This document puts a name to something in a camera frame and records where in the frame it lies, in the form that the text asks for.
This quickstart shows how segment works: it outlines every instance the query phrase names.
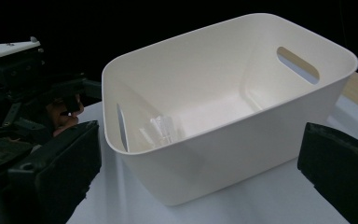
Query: white table surface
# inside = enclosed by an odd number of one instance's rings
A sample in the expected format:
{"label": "white table surface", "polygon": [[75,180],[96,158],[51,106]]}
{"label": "white table surface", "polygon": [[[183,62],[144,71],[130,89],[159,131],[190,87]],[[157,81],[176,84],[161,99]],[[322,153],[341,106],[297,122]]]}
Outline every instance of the white table surface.
{"label": "white table surface", "polygon": [[[348,223],[296,168],[296,159],[189,203],[165,206],[107,145],[102,103],[87,106],[79,118],[99,121],[103,165],[70,224]],[[341,95],[326,125],[358,138],[358,105]]]}

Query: bin handle cutout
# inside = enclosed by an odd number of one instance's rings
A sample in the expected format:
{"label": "bin handle cutout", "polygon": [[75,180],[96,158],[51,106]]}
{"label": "bin handle cutout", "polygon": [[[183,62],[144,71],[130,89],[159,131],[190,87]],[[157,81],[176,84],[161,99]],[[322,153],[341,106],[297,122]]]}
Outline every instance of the bin handle cutout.
{"label": "bin handle cutout", "polygon": [[120,105],[117,104],[117,117],[118,117],[118,126],[120,127],[120,135],[121,135],[121,142],[123,143],[124,148],[128,152],[128,145],[127,145],[127,134],[126,134],[126,126],[123,111],[120,108]]}
{"label": "bin handle cutout", "polygon": [[277,55],[281,63],[289,67],[299,76],[306,79],[309,83],[315,85],[319,82],[320,76],[318,70],[290,50],[284,47],[278,47]]}

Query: clear plastic object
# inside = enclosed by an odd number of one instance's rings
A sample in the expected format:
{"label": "clear plastic object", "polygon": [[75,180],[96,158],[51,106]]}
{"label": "clear plastic object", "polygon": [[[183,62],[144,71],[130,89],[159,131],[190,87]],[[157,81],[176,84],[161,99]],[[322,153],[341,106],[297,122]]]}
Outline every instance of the clear plastic object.
{"label": "clear plastic object", "polygon": [[177,141],[172,118],[168,116],[150,119],[139,131],[152,147],[163,147]]}

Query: white plastic bin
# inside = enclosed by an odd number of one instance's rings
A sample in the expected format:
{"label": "white plastic bin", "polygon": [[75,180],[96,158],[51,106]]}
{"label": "white plastic bin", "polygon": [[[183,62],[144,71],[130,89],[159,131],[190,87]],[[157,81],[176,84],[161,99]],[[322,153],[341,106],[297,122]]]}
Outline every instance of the white plastic bin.
{"label": "white plastic bin", "polygon": [[106,140],[160,202],[185,203],[297,157],[357,67],[275,15],[223,21],[104,68]]}

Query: black background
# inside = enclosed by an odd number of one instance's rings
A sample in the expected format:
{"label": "black background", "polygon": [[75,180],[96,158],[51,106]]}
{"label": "black background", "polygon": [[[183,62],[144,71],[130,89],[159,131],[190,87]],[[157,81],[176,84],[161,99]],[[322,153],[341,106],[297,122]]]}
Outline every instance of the black background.
{"label": "black background", "polygon": [[267,12],[322,35],[358,57],[358,1],[9,1],[0,0],[0,44],[35,36],[46,74],[103,68],[124,53],[207,25]]}

